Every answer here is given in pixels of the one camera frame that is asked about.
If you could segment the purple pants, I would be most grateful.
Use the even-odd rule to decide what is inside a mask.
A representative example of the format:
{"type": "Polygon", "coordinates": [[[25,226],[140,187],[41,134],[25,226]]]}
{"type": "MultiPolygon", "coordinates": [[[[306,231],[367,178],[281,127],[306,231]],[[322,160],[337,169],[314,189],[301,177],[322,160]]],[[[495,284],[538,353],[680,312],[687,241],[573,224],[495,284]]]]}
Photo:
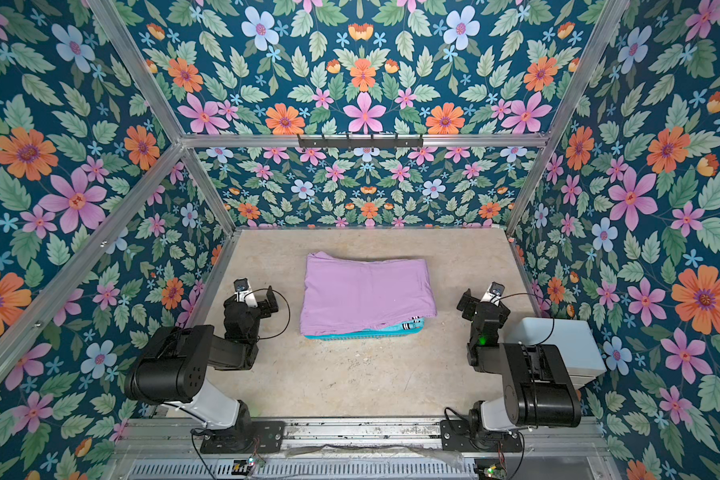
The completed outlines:
{"type": "Polygon", "coordinates": [[[401,329],[438,314],[424,259],[346,260],[325,252],[306,260],[301,334],[355,336],[401,329]]]}

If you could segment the turquoise pants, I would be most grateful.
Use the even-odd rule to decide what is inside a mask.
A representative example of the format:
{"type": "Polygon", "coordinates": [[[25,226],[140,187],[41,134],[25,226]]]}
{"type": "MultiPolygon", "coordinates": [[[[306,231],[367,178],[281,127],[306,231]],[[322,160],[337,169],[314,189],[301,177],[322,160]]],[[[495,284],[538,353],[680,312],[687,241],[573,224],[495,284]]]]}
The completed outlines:
{"type": "Polygon", "coordinates": [[[423,329],[424,324],[425,320],[423,318],[415,318],[380,329],[367,329],[363,331],[363,334],[370,336],[404,336],[418,333],[423,329]]]}

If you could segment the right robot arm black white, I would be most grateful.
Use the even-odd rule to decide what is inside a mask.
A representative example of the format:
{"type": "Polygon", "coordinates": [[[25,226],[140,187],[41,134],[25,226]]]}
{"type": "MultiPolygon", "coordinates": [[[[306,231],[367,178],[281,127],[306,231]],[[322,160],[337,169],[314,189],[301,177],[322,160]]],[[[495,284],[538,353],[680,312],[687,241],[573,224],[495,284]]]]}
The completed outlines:
{"type": "Polygon", "coordinates": [[[495,284],[482,297],[466,290],[457,310],[470,323],[468,364],[478,373],[502,379],[502,397],[478,401],[464,420],[469,437],[478,440],[523,428],[575,428],[582,418],[578,396],[559,348],[549,342],[500,338],[510,309],[495,284]]]}

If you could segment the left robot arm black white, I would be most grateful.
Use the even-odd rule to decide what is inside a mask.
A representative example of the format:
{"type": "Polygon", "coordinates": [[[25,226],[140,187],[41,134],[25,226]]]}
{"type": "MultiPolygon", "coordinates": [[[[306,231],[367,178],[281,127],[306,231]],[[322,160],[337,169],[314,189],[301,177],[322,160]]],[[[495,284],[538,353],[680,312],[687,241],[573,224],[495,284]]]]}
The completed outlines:
{"type": "Polygon", "coordinates": [[[264,339],[261,322],[278,313],[285,301],[272,287],[252,290],[246,279],[238,279],[223,304],[224,334],[216,335],[212,325],[159,328],[126,376],[127,398],[177,409],[212,434],[251,436],[248,406],[215,387],[207,370],[252,369],[264,339]]]}

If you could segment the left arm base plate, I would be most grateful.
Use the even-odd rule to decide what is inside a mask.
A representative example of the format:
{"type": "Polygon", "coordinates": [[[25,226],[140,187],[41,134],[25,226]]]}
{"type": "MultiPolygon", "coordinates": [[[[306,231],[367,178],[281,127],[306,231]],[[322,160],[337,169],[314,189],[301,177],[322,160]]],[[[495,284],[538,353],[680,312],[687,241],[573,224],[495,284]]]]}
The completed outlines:
{"type": "Polygon", "coordinates": [[[269,454],[281,450],[285,436],[283,421],[254,420],[202,435],[202,454],[269,454]]]}

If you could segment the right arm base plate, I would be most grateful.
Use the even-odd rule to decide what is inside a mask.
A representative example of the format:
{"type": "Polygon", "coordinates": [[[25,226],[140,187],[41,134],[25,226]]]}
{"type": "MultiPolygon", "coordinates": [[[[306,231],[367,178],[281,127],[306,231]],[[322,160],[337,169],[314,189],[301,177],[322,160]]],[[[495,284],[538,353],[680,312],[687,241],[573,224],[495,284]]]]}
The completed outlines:
{"type": "Polygon", "coordinates": [[[439,422],[441,448],[459,453],[521,453],[523,443],[519,434],[507,431],[478,429],[471,433],[467,421],[441,420],[439,422]]]}

